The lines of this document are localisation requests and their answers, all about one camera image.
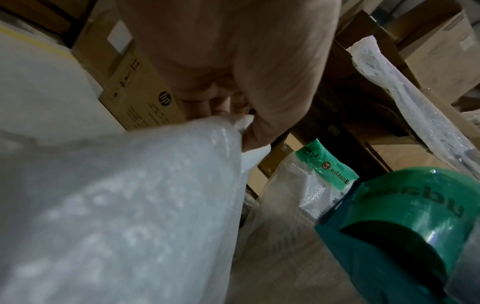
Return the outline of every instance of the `finger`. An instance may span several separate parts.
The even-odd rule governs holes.
[[[242,151],[246,152],[268,145],[285,130],[273,128],[266,120],[255,115],[253,122],[247,127],[242,137]]]
[[[210,112],[212,115],[230,113],[230,97],[217,97],[210,100]]]
[[[186,120],[193,120],[211,115],[208,101],[180,100],[180,106]]]
[[[242,93],[233,94],[230,98],[230,112],[232,114],[248,114],[250,102]]]

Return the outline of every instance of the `green tape roll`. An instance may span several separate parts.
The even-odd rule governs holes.
[[[342,232],[370,242],[443,295],[480,213],[480,184],[460,173],[419,167],[363,183]]]

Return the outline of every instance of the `green plastic tag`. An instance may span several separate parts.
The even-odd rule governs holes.
[[[359,176],[348,166],[345,166],[315,139],[308,145],[295,152],[298,159],[315,170],[324,180],[332,184],[339,191],[343,191]]]

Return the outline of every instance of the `hand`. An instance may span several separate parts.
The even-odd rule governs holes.
[[[271,143],[308,111],[340,0],[117,0],[138,46],[187,119],[256,110],[243,150]]]

